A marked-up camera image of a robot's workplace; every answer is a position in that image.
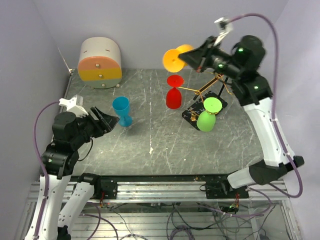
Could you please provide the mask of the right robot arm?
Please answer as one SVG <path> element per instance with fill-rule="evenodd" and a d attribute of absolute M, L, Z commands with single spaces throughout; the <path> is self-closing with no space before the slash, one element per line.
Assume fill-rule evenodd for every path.
<path fill-rule="evenodd" d="M 227 177 L 221 194 L 233 197 L 238 188 L 251 184 L 266 185 L 298 173 L 305 161 L 288 145 L 275 113 L 275 100 L 265 77 L 258 68 L 266 54 L 262 41 L 253 35 L 243 36 L 228 54 L 221 50 L 216 37 L 208 37 L 198 48 L 179 53 L 178 58 L 197 72 L 213 69 L 232 80 L 231 90 L 248 115 L 262 147 L 263 159 Z"/>

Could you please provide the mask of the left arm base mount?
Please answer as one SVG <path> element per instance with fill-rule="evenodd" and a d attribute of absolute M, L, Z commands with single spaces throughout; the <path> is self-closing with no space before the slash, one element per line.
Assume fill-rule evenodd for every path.
<path fill-rule="evenodd" d="M 83 173 L 77 179 L 78 183 L 89 183 L 94 187 L 93 196 L 95 200 L 115 200 L 118 194 L 118 184 L 109 177 L 93 173 Z"/>

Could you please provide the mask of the blue wine glass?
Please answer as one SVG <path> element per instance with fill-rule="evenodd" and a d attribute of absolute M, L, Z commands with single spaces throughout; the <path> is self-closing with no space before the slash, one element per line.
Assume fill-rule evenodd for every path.
<path fill-rule="evenodd" d="M 114 112 L 119 116 L 119 124 L 122 127 L 129 127 L 133 120 L 129 116 L 130 113 L 130 102 L 125 96 L 119 96 L 115 98 L 112 102 L 112 108 Z"/>

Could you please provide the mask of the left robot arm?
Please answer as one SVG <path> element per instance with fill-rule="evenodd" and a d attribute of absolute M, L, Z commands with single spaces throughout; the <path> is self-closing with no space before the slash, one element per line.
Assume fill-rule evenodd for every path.
<path fill-rule="evenodd" d="M 39 179 L 40 191 L 35 212 L 25 239 L 71 239 L 74 222 L 87 201 L 101 195 L 100 176 L 84 173 L 76 184 L 75 193 L 65 205 L 62 204 L 74 167 L 80 158 L 79 148 L 111 132 L 120 120 L 96 107 L 92 107 L 91 111 L 91 114 L 81 117 L 64 111 L 54 118 L 53 140 L 40 158 L 44 170 Z"/>

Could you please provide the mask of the orange wine glass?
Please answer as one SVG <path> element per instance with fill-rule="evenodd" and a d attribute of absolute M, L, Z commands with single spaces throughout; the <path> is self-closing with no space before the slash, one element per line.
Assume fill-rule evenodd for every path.
<path fill-rule="evenodd" d="M 184 61 L 179 59 L 179 55 L 189 52 L 193 49 L 194 47 L 192 45 L 183 44 L 178 46 L 177 48 L 166 51 L 162 57 L 162 64 L 164 68 L 170 73 L 178 73 L 187 66 Z"/>

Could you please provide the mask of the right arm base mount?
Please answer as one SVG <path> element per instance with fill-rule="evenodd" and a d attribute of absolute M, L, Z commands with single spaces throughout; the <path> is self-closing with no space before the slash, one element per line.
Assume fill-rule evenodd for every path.
<path fill-rule="evenodd" d="M 207 199 L 248 199 L 249 193 L 245 186 L 233 188 L 228 182 L 226 174 L 205 175 L 204 190 Z"/>

